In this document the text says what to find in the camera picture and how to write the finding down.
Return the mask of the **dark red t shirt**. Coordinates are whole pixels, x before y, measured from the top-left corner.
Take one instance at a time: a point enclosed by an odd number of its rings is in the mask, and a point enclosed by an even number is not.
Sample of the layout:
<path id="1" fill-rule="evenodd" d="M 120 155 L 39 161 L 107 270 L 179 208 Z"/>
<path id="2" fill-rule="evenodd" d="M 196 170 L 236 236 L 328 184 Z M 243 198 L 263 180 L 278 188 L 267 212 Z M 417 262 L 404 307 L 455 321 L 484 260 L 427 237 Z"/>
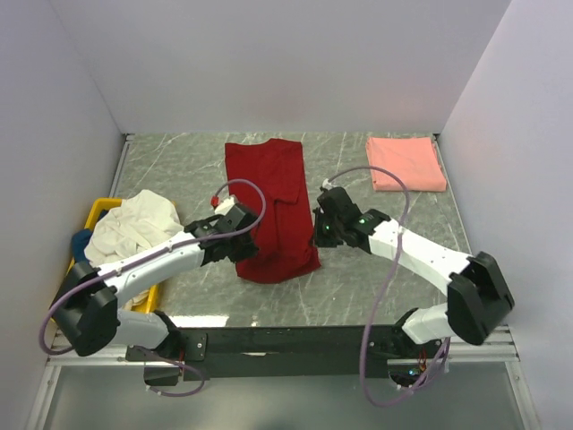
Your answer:
<path id="1" fill-rule="evenodd" d="M 265 215 L 252 232 L 259 252 L 235 266 L 238 277 L 276 284 L 318 270 L 302 144 L 283 139 L 254 145 L 228 142 L 225 166 L 229 180 L 251 181 L 266 202 Z"/>

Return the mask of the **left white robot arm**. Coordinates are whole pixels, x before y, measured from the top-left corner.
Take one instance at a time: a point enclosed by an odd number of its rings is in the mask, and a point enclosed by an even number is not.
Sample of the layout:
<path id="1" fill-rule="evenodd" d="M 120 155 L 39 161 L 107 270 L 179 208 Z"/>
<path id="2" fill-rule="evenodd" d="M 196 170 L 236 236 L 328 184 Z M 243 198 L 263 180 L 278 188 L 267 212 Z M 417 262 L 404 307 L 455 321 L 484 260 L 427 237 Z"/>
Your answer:
<path id="1" fill-rule="evenodd" d="M 92 267 L 77 262 L 68 271 L 53 302 L 51 317 L 80 357 L 110 344 L 144 347 L 157 359 L 173 357 L 180 331 L 160 312 L 125 310 L 148 288 L 212 262 L 254 257 L 251 230 L 261 217 L 241 203 L 194 221 L 167 241 L 122 261 Z"/>

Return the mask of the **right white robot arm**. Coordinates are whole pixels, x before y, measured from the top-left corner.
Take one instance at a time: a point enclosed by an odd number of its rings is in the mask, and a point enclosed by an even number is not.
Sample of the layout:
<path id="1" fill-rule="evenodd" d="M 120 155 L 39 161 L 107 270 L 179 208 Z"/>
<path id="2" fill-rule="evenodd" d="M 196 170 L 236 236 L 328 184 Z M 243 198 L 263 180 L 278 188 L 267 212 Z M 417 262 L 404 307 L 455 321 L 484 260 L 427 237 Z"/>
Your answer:
<path id="1" fill-rule="evenodd" d="M 347 245 L 393 261 L 436 287 L 446 301 L 415 309 L 398 322 L 393 347 L 413 357 L 424 344 L 457 336 L 480 346 L 515 306 L 509 286 L 493 256 L 451 250 L 402 228 L 377 211 L 361 211 L 346 190 L 324 188 L 314 210 L 314 243 Z"/>

